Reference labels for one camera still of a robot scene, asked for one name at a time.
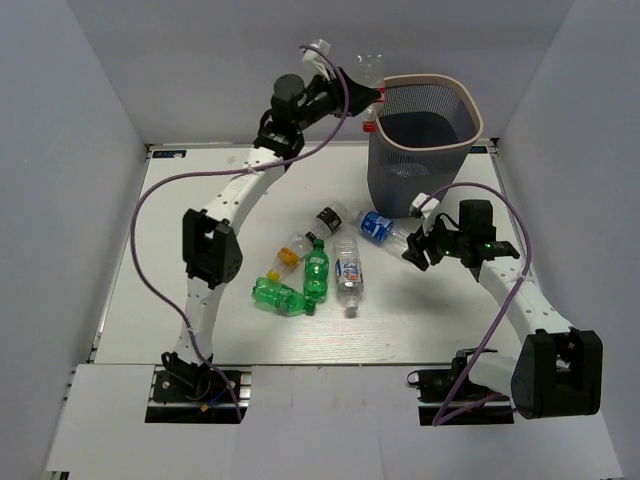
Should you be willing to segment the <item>clear bottle red label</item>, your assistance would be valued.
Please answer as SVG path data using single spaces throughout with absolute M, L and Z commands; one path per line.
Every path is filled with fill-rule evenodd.
M 359 54 L 358 60 L 358 82 L 368 88 L 376 89 L 380 93 L 380 98 L 372 105 L 368 106 L 362 114 L 362 130 L 365 133 L 376 131 L 376 118 L 385 95 L 384 61 L 383 55 Z

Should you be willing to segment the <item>clear bottle blue orange label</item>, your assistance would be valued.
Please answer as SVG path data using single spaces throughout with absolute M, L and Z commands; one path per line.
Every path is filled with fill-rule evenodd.
M 333 242 L 336 291 L 347 318 L 355 318 L 364 293 L 362 267 L 357 240 L 340 236 Z

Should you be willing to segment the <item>clear bottle yellow label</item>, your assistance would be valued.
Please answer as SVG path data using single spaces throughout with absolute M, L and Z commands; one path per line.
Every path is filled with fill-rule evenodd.
M 266 277 L 281 282 L 290 275 L 312 249 L 312 241 L 296 233 L 278 250 Z

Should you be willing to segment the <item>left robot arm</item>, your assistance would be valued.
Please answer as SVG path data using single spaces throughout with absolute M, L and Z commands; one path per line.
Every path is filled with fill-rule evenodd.
M 186 264 L 186 319 L 172 352 L 161 359 L 165 370 L 188 398 L 200 399 L 211 387 L 208 363 L 221 296 L 239 273 L 243 255 L 237 235 L 249 212 L 286 172 L 287 160 L 304 146 L 303 132 L 326 116 L 358 116 L 381 102 L 382 88 L 366 87 L 349 77 L 310 82 L 295 74 L 279 77 L 270 107 L 261 117 L 257 137 L 235 176 L 217 197 L 182 220 L 182 256 Z

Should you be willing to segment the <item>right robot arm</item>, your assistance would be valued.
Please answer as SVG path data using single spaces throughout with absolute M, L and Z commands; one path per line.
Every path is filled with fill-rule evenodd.
M 588 416 L 601 404 L 603 343 L 592 330 L 579 330 L 528 279 L 519 252 L 496 237 L 488 200 L 463 200 L 459 217 L 448 219 L 437 199 L 419 194 L 410 213 L 423 224 L 408 237 L 404 259 L 420 270 L 455 258 L 500 306 L 521 343 L 517 358 L 485 343 L 461 351 L 452 362 L 435 423 L 452 418 L 448 405 L 459 395 L 480 392 L 510 398 L 526 419 Z

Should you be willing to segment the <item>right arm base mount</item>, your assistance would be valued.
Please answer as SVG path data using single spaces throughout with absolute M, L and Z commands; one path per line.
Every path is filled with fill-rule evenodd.
M 407 375 L 407 385 L 418 392 L 419 423 L 430 427 L 445 401 L 450 387 L 455 383 L 449 368 L 413 370 Z M 466 380 L 444 412 L 450 414 L 492 394 L 486 387 L 471 384 Z M 501 396 L 482 406 L 465 411 L 444 423 L 445 426 L 488 426 L 514 423 L 514 411 L 510 399 Z

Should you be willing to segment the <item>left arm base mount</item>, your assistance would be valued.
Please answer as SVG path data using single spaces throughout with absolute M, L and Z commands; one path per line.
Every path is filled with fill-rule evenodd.
M 145 419 L 147 424 L 237 425 L 240 419 L 231 393 L 216 373 L 190 387 L 164 368 L 152 377 Z

